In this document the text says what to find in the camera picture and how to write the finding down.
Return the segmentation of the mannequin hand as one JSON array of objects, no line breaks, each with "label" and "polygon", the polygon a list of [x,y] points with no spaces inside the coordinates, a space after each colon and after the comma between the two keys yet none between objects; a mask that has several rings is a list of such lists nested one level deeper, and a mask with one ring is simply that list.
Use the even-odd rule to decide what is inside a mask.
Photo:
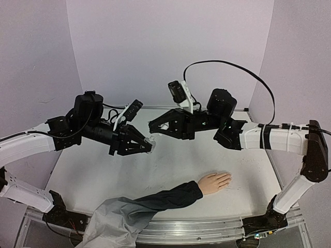
[{"label": "mannequin hand", "polygon": [[198,181],[199,189],[203,195],[210,195],[226,188],[232,180],[230,173],[212,173]]}]

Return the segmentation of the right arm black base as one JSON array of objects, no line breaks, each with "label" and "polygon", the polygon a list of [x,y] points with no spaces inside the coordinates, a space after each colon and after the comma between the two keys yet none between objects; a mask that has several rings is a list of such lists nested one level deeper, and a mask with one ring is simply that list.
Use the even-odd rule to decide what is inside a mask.
[{"label": "right arm black base", "polygon": [[275,196],[271,199],[263,215],[247,217],[243,219],[244,237],[252,237],[260,233],[268,233],[287,227],[286,214],[281,214],[273,209]]}]

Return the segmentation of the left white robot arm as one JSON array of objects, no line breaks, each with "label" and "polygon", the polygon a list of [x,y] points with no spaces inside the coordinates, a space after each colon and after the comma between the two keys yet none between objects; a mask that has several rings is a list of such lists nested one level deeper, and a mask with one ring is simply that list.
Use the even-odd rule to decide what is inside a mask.
[{"label": "left white robot arm", "polygon": [[44,190],[60,152],[81,145],[83,138],[108,145],[111,156],[150,152],[152,144],[130,124],[142,106],[134,100],[105,119],[103,96],[87,91],[66,115],[1,138],[1,197],[49,212],[57,225],[68,224],[60,195]]}]

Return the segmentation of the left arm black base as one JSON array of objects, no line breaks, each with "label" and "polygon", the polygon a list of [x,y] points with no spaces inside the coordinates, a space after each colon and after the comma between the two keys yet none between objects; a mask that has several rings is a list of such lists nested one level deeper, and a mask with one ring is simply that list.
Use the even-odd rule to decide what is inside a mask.
[{"label": "left arm black base", "polygon": [[66,205],[59,193],[52,190],[50,190],[49,193],[53,198],[53,207],[48,213],[43,214],[42,220],[51,231],[57,233],[49,226],[49,224],[68,228],[74,233],[68,237],[69,239],[78,242],[82,241],[83,233],[87,227],[88,215],[67,210]]}]

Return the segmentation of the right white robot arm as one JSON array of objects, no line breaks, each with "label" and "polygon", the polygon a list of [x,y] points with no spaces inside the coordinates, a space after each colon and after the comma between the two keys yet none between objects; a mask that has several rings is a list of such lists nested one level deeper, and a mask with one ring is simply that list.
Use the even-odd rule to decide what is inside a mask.
[{"label": "right white robot arm", "polygon": [[261,124],[235,120],[237,101],[225,89],[214,89],[205,111],[174,108],[149,122],[150,133],[160,133],[179,140],[193,140],[200,131],[216,130],[213,139],[231,150],[275,150],[303,158],[303,166],[294,179],[272,201],[272,210],[286,214],[316,183],[328,176],[328,146],[316,120],[307,125]]}]

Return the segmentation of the white nail polish cap brush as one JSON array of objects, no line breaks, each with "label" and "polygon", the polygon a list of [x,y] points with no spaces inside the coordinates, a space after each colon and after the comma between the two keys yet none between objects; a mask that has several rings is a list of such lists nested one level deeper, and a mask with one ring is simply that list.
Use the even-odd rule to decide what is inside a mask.
[{"label": "white nail polish cap brush", "polygon": [[158,129],[156,130],[155,134],[162,136],[164,131],[167,131],[169,128],[169,126],[167,124],[162,124],[158,127]]}]

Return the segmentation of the clear nail polish bottle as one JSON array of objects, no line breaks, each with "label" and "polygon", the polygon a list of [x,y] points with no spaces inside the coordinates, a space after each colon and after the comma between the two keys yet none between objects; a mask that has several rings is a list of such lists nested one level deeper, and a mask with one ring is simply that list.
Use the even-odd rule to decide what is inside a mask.
[{"label": "clear nail polish bottle", "polygon": [[146,137],[144,141],[151,145],[151,149],[147,153],[152,153],[156,147],[156,138],[154,136]]}]

